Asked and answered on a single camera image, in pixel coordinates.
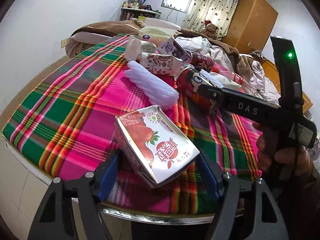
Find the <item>person's right hand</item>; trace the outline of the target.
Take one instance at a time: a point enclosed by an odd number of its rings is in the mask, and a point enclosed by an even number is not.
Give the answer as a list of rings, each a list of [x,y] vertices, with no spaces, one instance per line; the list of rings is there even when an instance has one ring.
[[[295,148],[285,148],[276,152],[274,157],[271,157],[266,150],[267,142],[264,134],[258,138],[256,145],[258,148],[258,167],[262,172],[269,170],[272,160],[275,160],[280,164],[284,164],[285,166],[293,167],[295,163],[295,157],[297,156],[295,175],[300,177],[309,177],[311,175],[313,162],[310,159],[309,153],[304,147],[302,147],[298,153],[296,153]]]

